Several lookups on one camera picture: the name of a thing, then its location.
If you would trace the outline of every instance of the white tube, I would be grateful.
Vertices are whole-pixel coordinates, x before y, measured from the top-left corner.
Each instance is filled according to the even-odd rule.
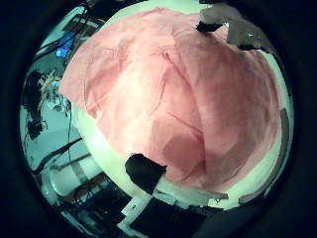
[[[51,169],[50,180],[55,192],[61,196],[66,196],[82,183],[94,178],[101,172],[100,167],[89,157],[61,170]]]

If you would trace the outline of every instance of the wire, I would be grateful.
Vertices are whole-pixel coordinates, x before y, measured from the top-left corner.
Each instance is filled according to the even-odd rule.
[[[78,139],[60,147],[59,149],[50,152],[47,156],[45,156],[41,161],[40,164],[38,165],[38,167],[34,170],[32,170],[32,173],[34,175],[38,175],[40,172],[43,171],[43,169],[46,168],[46,164],[52,160],[55,156],[58,156],[57,158],[55,158],[54,160],[57,160],[60,156],[62,156],[71,146],[73,146],[74,144],[76,144],[77,142],[81,141],[82,138],[79,137]]]
[[[84,16],[85,14],[87,14],[87,10],[86,10],[85,6],[78,6],[78,7],[84,7],[84,10],[83,10],[83,12],[81,13],[80,19],[78,20],[78,22],[76,23],[76,25],[73,26],[73,27],[69,30],[69,32],[72,32],[73,30],[75,30],[75,29],[78,27],[78,25],[80,24],[81,20],[83,19],[83,16]],[[50,43],[47,43],[46,45],[41,46],[41,47],[38,49],[38,52],[39,52],[40,50],[42,50],[42,49],[44,49],[44,48],[50,46],[50,45],[54,45],[55,43],[61,41],[62,38],[63,38],[63,37],[61,37],[61,38],[59,38],[59,39],[56,39],[56,40],[54,40],[54,41],[52,41],[52,42],[50,42]]]
[[[73,37],[75,37],[79,32],[81,32],[81,31],[85,28],[85,26],[87,25],[87,22],[88,22],[88,20],[89,20],[88,11],[85,11],[85,14],[84,14],[84,15],[85,15],[85,22],[82,24],[81,28],[73,35]],[[44,53],[42,53],[41,55],[39,55],[39,56],[37,56],[37,57],[34,57],[31,63],[35,63],[37,60],[41,59],[42,57],[47,56],[48,54],[50,54],[50,53],[52,53],[53,51],[57,50],[58,48],[60,48],[60,47],[63,46],[64,44],[66,44],[66,43],[68,43],[69,41],[71,41],[71,40],[73,39],[73,37],[67,39],[65,42],[59,44],[58,46],[54,47],[53,49],[51,49],[51,50],[49,50],[49,51],[47,51],[47,52],[44,52]]]
[[[69,144],[69,140],[70,140],[70,125],[71,125],[71,110],[69,111],[69,124],[68,124],[68,133],[67,133],[67,144]],[[70,147],[68,147],[67,153],[68,153],[69,164],[71,164]]]
[[[87,14],[87,13],[88,13],[88,11],[89,11],[88,4],[87,4],[87,3],[81,3],[81,4],[79,4],[77,7],[75,7],[74,9],[72,9],[66,16],[63,17],[63,19],[65,19],[65,18],[68,17],[70,14],[72,14],[74,10],[76,10],[77,8],[80,8],[80,7],[83,7],[83,8],[84,8],[83,12],[81,13],[81,18],[80,18],[80,20],[78,20],[77,24],[76,24],[74,27],[72,27],[72,29],[70,30],[70,32],[72,32],[74,29],[76,29],[76,27],[78,26],[78,23],[80,23],[80,21],[83,19],[84,14]],[[50,43],[44,45],[44,46],[41,46],[41,47],[38,49],[38,52],[39,52],[40,50],[42,50],[42,49],[44,49],[44,48],[50,46],[50,45],[53,45],[53,44],[59,42],[60,40],[62,40],[62,37],[59,38],[59,39],[57,39],[57,40],[55,40],[55,41],[52,41],[52,42],[50,42]]]

